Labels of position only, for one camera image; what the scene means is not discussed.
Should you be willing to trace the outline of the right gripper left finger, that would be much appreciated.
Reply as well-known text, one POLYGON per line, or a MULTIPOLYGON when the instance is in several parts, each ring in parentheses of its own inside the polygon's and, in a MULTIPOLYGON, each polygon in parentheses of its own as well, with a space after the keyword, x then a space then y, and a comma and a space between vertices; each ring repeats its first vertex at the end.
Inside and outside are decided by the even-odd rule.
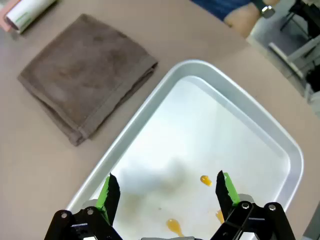
POLYGON ((113 228, 120 186, 117 178, 110 174, 101 189, 95 205, 89 205, 73 214, 69 210, 58 210, 48 227, 46 240, 120 240, 113 228))

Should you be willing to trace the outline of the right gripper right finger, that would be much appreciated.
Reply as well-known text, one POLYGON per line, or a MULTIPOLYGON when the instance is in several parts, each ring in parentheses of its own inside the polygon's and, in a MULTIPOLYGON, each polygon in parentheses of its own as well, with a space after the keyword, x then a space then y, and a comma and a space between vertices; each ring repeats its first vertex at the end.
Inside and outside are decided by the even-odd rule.
POLYGON ((213 240, 239 240, 243 233, 252 233, 258 240, 295 239, 281 204, 268 202, 260 207, 240 200, 226 172, 218 172, 215 193, 224 222, 212 236, 213 240))

